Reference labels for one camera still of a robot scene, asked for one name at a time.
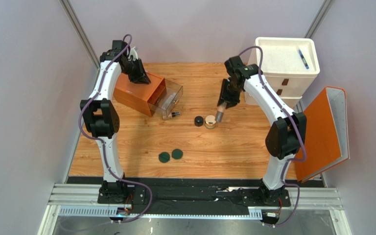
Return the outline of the beige bottle grey cap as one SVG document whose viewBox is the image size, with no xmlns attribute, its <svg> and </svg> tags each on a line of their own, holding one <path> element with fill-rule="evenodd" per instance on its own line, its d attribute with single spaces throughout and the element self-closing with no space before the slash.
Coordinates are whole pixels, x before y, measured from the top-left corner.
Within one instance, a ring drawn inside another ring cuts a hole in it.
<svg viewBox="0 0 376 235">
<path fill-rule="evenodd" d="M 226 102 L 222 102 L 221 104 L 219 104 L 217 106 L 217 113 L 216 113 L 216 116 L 215 116 L 215 121 L 216 122 L 221 122 L 222 121 L 224 113 L 225 113 L 225 110 L 226 110 L 226 107 L 227 107 L 227 103 Z"/>
</svg>

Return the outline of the orange drawer box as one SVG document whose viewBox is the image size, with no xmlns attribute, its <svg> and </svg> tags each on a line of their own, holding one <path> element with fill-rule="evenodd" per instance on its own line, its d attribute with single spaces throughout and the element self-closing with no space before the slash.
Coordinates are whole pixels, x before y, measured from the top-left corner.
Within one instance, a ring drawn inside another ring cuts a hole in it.
<svg viewBox="0 0 376 235">
<path fill-rule="evenodd" d="M 150 84 L 135 84 L 121 74 L 116 82 L 113 96 L 118 103 L 152 117 L 154 104 L 165 91 L 165 78 L 156 73 L 147 73 Z"/>
</svg>

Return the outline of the clear top drawer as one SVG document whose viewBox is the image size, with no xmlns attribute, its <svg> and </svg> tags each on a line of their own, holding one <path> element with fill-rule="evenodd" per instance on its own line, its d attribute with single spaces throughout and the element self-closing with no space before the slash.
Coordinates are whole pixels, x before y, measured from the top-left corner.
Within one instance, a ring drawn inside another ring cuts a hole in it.
<svg viewBox="0 0 376 235">
<path fill-rule="evenodd" d="M 176 117 L 173 109 L 178 105 L 183 90 L 183 86 L 164 79 L 148 100 L 150 110 L 161 115 L 163 120 Z"/>
</svg>

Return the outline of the gold lid cream jar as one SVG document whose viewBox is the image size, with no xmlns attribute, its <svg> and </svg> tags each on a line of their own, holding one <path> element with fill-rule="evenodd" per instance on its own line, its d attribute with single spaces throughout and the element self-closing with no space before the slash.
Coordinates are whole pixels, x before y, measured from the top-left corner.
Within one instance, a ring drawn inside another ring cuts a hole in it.
<svg viewBox="0 0 376 235">
<path fill-rule="evenodd" d="M 215 116 L 213 115 L 208 115 L 204 119 L 204 125 L 208 129 L 213 129 L 217 126 L 217 122 L 215 120 Z"/>
</svg>

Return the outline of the clear glitter bottle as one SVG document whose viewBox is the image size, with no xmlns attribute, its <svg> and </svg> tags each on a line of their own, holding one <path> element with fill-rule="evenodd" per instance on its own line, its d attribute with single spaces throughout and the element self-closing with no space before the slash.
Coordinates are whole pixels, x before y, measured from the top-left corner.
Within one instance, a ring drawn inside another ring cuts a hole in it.
<svg viewBox="0 0 376 235">
<path fill-rule="evenodd" d="M 163 98 L 159 101 L 158 107 L 167 110 L 170 108 L 171 105 L 175 104 L 178 101 L 176 96 L 168 96 L 167 98 Z"/>
</svg>

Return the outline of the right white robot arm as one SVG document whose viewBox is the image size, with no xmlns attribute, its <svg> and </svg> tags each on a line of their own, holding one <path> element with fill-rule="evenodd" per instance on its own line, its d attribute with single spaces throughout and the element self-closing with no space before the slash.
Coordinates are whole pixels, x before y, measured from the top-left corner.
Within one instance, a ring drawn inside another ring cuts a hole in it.
<svg viewBox="0 0 376 235">
<path fill-rule="evenodd" d="M 294 112 L 280 99 L 258 65 L 246 66 L 239 56 L 229 58 L 224 65 L 229 77 L 222 82 L 215 121 L 221 122 L 225 110 L 240 102 L 241 92 L 252 96 L 271 125 L 265 139 L 270 158 L 261 190 L 279 192 L 285 186 L 290 162 L 304 145 L 306 116 Z"/>
</svg>

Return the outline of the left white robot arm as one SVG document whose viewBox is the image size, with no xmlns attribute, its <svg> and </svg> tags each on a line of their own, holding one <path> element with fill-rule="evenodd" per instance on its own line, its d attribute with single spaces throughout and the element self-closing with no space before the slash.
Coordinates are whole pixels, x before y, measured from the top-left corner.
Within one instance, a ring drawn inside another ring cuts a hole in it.
<svg viewBox="0 0 376 235">
<path fill-rule="evenodd" d="M 117 133 L 120 121 L 111 99 L 122 73 L 131 83 L 151 83 L 136 49 L 124 39 L 114 40 L 111 49 L 100 56 L 100 72 L 94 90 L 88 99 L 80 102 L 78 118 L 81 133 L 97 143 L 102 157 L 104 175 L 100 196 L 118 202 L 128 197 L 128 181 L 124 179 L 119 162 Z"/>
</svg>

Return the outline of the black round jar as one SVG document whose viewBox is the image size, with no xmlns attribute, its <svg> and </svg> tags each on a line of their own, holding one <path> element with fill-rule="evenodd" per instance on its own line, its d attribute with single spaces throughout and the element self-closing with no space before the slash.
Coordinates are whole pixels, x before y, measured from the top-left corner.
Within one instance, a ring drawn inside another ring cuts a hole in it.
<svg viewBox="0 0 376 235">
<path fill-rule="evenodd" d="M 196 116 L 194 118 L 194 125 L 197 127 L 201 127 L 204 124 L 204 118 L 202 116 Z"/>
</svg>

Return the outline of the white three-drawer cabinet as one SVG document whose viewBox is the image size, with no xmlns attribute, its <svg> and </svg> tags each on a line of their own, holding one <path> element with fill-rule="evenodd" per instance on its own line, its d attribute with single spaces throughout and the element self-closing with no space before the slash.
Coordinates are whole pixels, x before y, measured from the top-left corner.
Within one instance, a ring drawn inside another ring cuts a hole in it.
<svg viewBox="0 0 376 235">
<path fill-rule="evenodd" d="M 254 45 L 263 51 L 262 73 L 273 90 L 294 108 L 320 73 L 314 41 L 308 38 L 257 37 Z M 300 48 L 307 70 L 297 52 Z"/>
</svg>

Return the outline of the green round compact right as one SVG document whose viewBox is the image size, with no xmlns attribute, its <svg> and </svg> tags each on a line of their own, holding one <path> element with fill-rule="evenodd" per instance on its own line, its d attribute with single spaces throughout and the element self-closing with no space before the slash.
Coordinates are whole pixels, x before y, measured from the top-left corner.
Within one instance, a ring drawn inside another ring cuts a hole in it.
<svg viewBox="0 0 376 235">
<path fill-rule="evenodd" d="M 173 159 L 181 159 L 183 157 L 184 153 L 181 149 L 174 149 L 172 152 L 171 152 L 171 157 Z"/>
</svg>

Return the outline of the green round compact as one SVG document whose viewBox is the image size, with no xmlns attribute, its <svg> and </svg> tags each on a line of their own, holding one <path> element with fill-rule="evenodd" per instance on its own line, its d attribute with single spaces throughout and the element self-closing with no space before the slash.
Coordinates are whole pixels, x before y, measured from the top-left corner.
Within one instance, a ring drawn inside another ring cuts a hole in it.
<svg viewBox="0 0 376 235">
<path fill-rule="evenodd" d="M 170 161 L 170 154 L 168 152 L 162 152 L 158 155 L 158 159 L 161 163 L 167 163 Z"/>
<path fill-rule="evenodd" d="M 183 157 L 184 153 L 181 149 L 174 149 L 172 152 L 171 152 L 171 157 L 173 159 L 181 159 Z"/>
</svg>

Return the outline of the green round compact left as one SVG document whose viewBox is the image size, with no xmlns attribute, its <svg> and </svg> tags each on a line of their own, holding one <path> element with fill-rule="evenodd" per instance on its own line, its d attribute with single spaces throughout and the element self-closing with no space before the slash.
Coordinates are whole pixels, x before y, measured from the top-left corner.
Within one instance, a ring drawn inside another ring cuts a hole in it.
<svg viewBox="0 0 376 235">
<path fill-rule="evenodd" d="M 170 161 L 170 154 L 168 152 L 162 152 L 158 155 L 158 159 L 161 163 L 167 163 Z"/>
</svg>

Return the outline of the blue pen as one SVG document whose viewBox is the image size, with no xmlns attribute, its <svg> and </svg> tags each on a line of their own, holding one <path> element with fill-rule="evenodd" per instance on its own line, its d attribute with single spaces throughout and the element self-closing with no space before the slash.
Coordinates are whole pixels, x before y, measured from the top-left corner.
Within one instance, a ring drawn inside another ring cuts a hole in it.
<svg viewBox="0 0 376 235">
<path fill-rule="evenodd" d="M 299 54 L 299 56 L 300 56 L 300 58 L 301 58 L 301 60 L 302 60 L 302 62 L 303 62 L 303 64 L 304 64 L 305 68 L 308 70 L 308 69 L 309 69 L 309 65 L 308 65 L 308 63 L 307 63 L 307 61 L 306 61 L 306 59 L 305 59 L 305 57 L 304 57 L 304 55 L 303 55 L 301 49 L 298 48 L 298 49 L 297 49 L 297 52 L 298 52 L 298 54 Z"/>
</svg>

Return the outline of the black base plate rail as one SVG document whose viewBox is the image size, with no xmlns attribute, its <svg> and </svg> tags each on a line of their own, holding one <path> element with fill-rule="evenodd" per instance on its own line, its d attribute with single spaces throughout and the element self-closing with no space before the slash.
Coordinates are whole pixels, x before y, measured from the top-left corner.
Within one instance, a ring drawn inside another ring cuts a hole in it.
<svg viewBox="0 0 376 235">
<path fill-rule="evenodd" d="M 228 202 L 246 207 L 290 207 L 289 192 L 283 189 L 266 198 L 259 187 L 151 186 L 155 202 Z"/>
</svg>

